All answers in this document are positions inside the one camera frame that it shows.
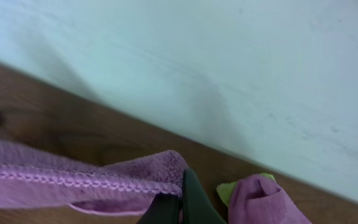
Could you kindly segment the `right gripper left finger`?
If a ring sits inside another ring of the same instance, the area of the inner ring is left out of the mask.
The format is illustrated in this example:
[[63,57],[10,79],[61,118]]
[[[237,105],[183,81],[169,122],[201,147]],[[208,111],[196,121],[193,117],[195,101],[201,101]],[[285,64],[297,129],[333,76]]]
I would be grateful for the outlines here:
[[137,224],[179,224],[180,198],[158,194]]

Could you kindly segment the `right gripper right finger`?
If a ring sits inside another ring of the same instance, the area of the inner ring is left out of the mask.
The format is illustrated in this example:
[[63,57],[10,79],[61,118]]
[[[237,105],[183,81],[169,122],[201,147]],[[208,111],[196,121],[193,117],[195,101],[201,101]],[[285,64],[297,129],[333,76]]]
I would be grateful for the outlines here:
[[183,174],[183,223],[184,224],[226,224],[214,209],[193,169]]

